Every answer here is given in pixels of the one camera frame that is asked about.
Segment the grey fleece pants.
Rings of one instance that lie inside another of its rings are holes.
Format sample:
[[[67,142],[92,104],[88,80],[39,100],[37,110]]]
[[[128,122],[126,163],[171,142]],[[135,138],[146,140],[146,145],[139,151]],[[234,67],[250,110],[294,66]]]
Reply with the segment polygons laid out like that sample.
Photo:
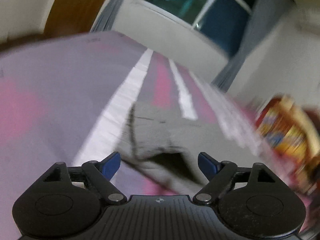
[[[116,184],[128,195],[194,195],[208,183],[197,165],[200,152],[242,167],[256,161],[218,124],[188,120],[148,103],[131,108],[116,151],[124,162]]]

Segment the pink grey striped bedsheet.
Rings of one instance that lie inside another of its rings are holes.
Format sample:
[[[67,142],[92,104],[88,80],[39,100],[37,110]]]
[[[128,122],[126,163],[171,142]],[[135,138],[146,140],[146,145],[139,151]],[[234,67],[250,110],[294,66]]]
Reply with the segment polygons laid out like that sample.
[[[53,163],[80,166],[116,151],[136,103],[218,124],[254,163],[271,166],[252,113],[124,34],[33,43],[1,53],[1,239],[20,236],[14,201]]]

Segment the colourful folded blanket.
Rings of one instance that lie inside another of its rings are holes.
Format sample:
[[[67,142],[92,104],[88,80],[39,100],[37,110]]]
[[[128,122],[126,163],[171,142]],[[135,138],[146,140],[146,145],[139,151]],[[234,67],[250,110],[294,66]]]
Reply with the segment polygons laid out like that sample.
[[[302,194],[319,189],[319,108],[300,107],[288,95],[274,96],[255,121],[276,154],[284,177]]]

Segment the grey left curtain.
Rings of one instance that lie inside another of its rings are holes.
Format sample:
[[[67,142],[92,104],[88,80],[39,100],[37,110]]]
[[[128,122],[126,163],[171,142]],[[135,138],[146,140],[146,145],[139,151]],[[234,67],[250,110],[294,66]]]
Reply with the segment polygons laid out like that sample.
[[[124,0],[109,0],[99,13],[90,32],[95,33],[111,30],[123,1]]]

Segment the grey curtain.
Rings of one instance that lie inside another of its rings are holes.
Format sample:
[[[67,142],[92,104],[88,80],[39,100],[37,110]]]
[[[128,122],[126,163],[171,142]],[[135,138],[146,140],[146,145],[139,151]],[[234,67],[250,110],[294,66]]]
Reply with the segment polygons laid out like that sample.
[[[111,30],[123,1],[124,0],[109,0],[99,13],[90,32],[95,33]]]
[[[293,0],[257,0],[238,52],[219,72],[212,81],[212,85],[227,92],[247,57],[272,31],[292,5]]]

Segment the dark glass window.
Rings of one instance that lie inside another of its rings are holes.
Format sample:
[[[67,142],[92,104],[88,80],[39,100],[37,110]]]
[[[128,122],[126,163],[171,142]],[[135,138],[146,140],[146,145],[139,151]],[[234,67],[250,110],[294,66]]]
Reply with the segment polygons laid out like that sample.
[[[143,4],[200,33],[228,57],[239,50],[256,0],[143,0]]]

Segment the brown wooden door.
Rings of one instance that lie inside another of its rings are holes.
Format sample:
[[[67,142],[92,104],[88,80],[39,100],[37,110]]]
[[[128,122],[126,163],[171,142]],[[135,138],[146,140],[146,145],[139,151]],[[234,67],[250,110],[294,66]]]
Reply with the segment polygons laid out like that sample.
[[[87,33],[105,0],[55,0],[44,28],[45,38]]]

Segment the grey right curtain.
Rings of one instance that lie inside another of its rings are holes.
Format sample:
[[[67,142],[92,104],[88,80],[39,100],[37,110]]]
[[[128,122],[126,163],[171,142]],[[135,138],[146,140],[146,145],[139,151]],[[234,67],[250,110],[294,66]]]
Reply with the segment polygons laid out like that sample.
[[[227,92],[247,57],[272,31],[292,5],[293,0],[257,0],[238,52],[219,72],[212,81],[212,85]]]

